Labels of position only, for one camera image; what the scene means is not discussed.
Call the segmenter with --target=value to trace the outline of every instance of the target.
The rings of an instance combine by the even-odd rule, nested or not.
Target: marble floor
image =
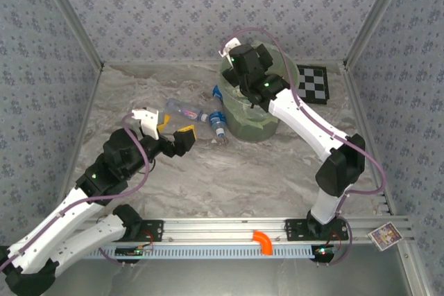
[[[162,108],[170,97],[205,106],[217,82],[217,66],[136,65],[105,66],[99,80],[83,145],[70,186],[94,163],[110,134],[121,127],[132,108]],[[312,107],[331,124],[348,134],[356,124],[343,77],[336,66],[329,68],[330,100]],[[133,121],[134,129],[138,124]],[[174,116],[165,132],[189,125]],[[154,217],[260,217],[305,216],[316,199],[314,176],[321,163],[313,150],[287,125],[261,143],[246,143],[228,134],[230,142],[214,140],[211,129],[196,124],[198,140],[184,157],[160,155],[144,187],[130,197],[115,200],[108,212],[123,202],[143,218]],[[130,181],[137,185],[142,175]],[[366,171],[356,183],[359,189],[374,189]],[[345,214],[371,215],[379,201],[353,195]]]

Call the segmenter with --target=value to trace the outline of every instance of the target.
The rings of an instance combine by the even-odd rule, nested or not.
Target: black and white checkerboard
[[[306,103],[327,104],[328,92],[327,69],[325,67],[298,65],[300,83],[298,94]]]

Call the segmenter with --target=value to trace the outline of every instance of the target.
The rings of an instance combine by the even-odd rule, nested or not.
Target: patterned wallpaper
[[[70,0],[102,61],[205,60],[247,26],[299,59],[344,59],[374,0]]]
[[[444,295],[444,0],[393,0],[352,70],[399,214]]]
[[[0,244],[55,207],[95,74],[53,0],[0,0]]]

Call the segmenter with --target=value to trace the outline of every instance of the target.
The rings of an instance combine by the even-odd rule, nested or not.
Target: plastic bottle
[[[208,119],[208,115],[198,107],[176,100],[175,98],[170,98],[166,102],[166,109],[170,112],[175,112],[176,114],[182,114],[192,121],[206,122]]]
[[[213,99],[211,101],[212,111],[208,116],[211,128],[216,132],[218,137],[225,136],[225,128],[227,127],[227,119],[222,112],[222,100],[219,98],[219,89],[217,86],[213,89]]]

